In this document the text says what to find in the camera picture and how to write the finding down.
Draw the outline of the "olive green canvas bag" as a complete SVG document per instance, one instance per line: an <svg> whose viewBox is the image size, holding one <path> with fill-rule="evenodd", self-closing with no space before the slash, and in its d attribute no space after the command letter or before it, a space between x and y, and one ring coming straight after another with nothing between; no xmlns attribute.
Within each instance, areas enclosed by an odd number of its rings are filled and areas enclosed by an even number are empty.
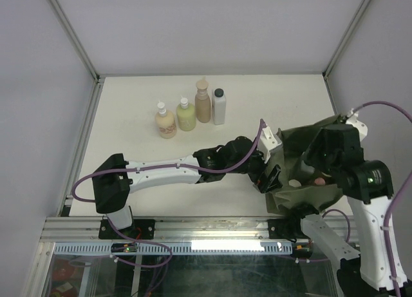
<svg viewBox="0 0 412 297"><path fill-rule="evenodd" d="M342 190L337 187L332 178L307 166L302 158L319 130L340 120L340 115L333 115L314 124L277 130L283 148L270 157L268 168L272 169L276 165L281 168L279 180L282 188L265 194L268 213L285 216L289 210L303 204L311 205L317 211L323 211L342 198ZM325 179L325 186L314 184L314 180L319 177ZM292 179L298 180L301 187L290 186L288 182Z"/></svg>

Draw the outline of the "amber bottle pink cap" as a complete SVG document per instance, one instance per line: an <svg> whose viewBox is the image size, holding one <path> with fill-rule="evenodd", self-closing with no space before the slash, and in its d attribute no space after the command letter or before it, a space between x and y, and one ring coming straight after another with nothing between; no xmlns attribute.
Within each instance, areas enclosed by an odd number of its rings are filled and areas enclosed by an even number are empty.
<svg viewBox="0 0 412 297"><path fill-rule="evenodd" d="M316 179L314 180L314 184L317 185L317 186L325 186L325 185L326 185L326 181L325 181L324 178L319 177L319 178L316 178Z"/></svg>

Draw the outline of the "white bottle dark cap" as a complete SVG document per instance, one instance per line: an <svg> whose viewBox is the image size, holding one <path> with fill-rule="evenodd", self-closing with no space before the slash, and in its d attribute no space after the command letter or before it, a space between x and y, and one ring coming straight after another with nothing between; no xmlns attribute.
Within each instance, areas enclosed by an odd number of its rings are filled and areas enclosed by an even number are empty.
<svg viewBox="0 0 412 297"><path fill-rule="evenodd" d="M212 118L215 125L225 123L227 99L221 88L216 88L212 94Z"/></svg>

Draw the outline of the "yellow-green lotion bottle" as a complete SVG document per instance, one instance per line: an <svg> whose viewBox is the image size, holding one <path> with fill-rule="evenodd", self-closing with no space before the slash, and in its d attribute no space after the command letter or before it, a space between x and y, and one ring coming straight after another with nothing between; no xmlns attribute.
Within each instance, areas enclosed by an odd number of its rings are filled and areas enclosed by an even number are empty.
<svg viewBox="0 0 412 297"><path fill-rule="evenodd" d="M176 107L178 126L182 131L191 131L196 127L196 111L188 98L181 97L179 105Z"/></svg>

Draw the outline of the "small tan pump bottle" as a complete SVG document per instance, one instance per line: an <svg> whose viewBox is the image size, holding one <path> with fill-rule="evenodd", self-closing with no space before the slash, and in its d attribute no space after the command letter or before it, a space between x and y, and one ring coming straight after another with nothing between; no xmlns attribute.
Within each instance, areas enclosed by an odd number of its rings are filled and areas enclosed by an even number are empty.
<svg viewBox="0 0 412 297"><path fill-rule="evenodd" d="M155 122L162 138L171 139L176 135L177 127L174 114L166 108L164 102L157 103Z"/></svg>

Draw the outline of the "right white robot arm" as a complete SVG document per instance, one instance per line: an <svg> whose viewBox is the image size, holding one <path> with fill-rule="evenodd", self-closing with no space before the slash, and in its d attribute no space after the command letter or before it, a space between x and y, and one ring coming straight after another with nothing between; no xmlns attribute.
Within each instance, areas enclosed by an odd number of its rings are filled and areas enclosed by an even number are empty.
<svg viewBox="0 0 412 297"><path fill-rule="evenodd" d="M348 199L360 249L327 226L310 204L289 211L289 233L305 235L319 246L335 268L345 296L411 296L411 280L397 254L390 214L395 196L387 165L364 159L359 131L349 124L321 128L303 159L330 175Z"/></svg>

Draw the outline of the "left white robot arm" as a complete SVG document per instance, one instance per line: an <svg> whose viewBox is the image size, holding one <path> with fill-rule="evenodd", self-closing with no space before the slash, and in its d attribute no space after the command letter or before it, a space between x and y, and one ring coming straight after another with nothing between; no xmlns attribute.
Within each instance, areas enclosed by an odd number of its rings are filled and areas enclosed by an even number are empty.
<svg viewBox="0 0 412 297"><path fill-rule="evenodd" d="M260 193L267 193L281 187L281 168L271 167L270 159L282 147L275 135L255 140L240 136L186 157L148 164L127 161L121 153L111 155L92 174L96 211L109 218L119 237L127 238L135 230L127 198L141 189L217 182L232 173L248 175Z"/></svg>

